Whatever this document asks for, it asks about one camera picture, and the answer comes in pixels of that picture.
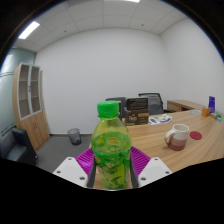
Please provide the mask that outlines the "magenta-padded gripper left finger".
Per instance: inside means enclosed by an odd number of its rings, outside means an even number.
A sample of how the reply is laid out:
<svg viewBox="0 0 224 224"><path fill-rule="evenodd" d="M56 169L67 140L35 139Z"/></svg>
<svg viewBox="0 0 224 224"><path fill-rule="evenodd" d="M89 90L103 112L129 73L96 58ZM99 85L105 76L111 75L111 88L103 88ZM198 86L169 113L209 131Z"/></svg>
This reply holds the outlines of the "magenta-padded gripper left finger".
<svg viewBox="0 0 224 224"><path fill-rule="evenodd" d="M85 150L77 157L67 157L53 174L78 186L92 188L96 174L96 163L92 149Z"/></svg>

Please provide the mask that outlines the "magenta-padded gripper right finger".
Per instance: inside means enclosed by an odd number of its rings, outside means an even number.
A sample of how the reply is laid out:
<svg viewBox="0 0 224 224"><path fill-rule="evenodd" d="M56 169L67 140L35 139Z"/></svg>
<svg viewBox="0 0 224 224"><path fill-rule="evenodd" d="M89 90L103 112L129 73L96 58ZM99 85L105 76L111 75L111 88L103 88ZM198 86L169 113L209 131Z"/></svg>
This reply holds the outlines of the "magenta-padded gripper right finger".
<svg viewBox="0 0 224 224"><path fill-rule="evenodd" d="M130 173L134 188L143 187L172 173L159 157L149 157L132 147L130 151Z"/></svg>

